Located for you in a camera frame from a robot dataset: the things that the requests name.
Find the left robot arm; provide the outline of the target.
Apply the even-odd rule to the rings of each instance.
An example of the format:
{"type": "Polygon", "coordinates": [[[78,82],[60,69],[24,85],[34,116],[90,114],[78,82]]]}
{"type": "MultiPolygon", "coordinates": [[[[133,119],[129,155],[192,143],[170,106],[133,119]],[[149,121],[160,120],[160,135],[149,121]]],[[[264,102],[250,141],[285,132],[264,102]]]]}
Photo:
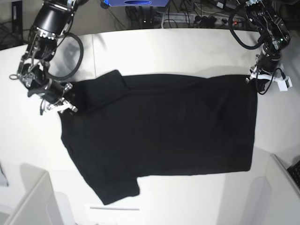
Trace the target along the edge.
{"type": "Polygon", "coordinates": [[[246,79],[247,82],[261,79],[278,83],[279,80],[275,78],[275,72],[276,70],[283,71],[279,65],[282,56],[281,51],[289,45],[291,36],[272,3],[269,0],[245,0],[241,2],[230,13],[228,26],[234,39],[243,48],[255,50],[262,46],[261,53],[256,58],[256,64],[250,69],[251,74],[246,79]],[[253,46],[243,43],[234,31],[233,18],[240,11],[245,12],[247,20],[256,27],[260,34],[257,44],[253,46]]]}

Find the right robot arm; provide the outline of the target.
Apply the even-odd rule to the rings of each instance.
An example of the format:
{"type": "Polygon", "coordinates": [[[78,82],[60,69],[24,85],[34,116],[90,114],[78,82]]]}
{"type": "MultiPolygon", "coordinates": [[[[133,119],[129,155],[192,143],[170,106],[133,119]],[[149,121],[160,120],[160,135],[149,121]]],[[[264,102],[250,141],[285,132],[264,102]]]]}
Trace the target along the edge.
{"type": "Polygon", "coordinates": [[[21,57],[15,75],[28,90],[28,97],[38,95],[41,99],[40,113],[55,110],[77,112],[73,85],[67,80],[78,71],[84,55],[81,39],[71,33],[77,9],[86,4],[85,0],[46,0],[40,9],[29,34],[29,43],[21,57]],[[79,45],[79,59],[75,68],[65,76],[54,76],[49,72],[50,62],[60,46],[59,39],[73,38],[79,45]]]}

